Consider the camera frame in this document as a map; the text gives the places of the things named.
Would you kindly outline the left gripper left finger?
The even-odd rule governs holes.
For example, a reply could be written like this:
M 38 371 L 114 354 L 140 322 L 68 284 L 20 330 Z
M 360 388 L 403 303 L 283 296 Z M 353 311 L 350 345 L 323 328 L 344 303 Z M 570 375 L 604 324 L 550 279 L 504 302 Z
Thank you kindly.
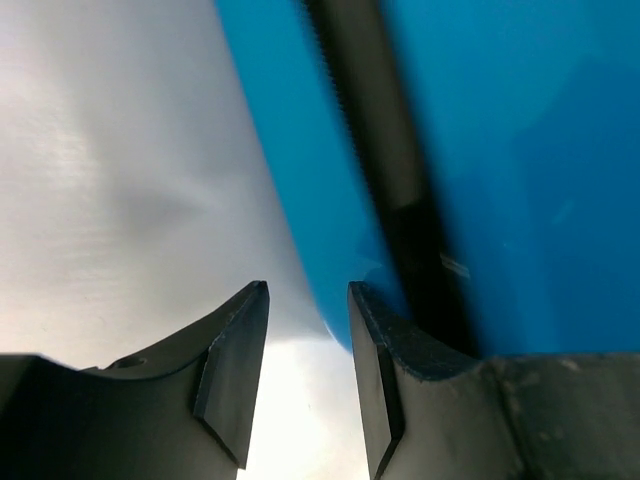
M 214 312 L 82 377 L 77 470 L 245 467 L 269 315 L 253 281 Z

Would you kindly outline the blue hard-shell suitcase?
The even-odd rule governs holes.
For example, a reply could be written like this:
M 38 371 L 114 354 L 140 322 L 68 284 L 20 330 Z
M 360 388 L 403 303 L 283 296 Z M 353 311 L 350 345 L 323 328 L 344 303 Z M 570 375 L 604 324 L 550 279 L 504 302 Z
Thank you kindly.
M 406 304 L 298 1 L 220 1 L 312 294 L 351 343 L 347 285 Z M 386 1 L 488 355 L 639 347 L 639 5 Z

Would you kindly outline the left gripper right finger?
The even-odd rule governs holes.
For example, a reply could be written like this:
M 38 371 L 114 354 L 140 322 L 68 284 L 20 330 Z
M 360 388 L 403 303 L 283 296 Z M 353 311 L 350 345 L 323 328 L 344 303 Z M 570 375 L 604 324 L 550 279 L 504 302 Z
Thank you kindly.
M 348 287 L 373 479 L 487 479 L 490 366 L 432 338 L 364 282 Z

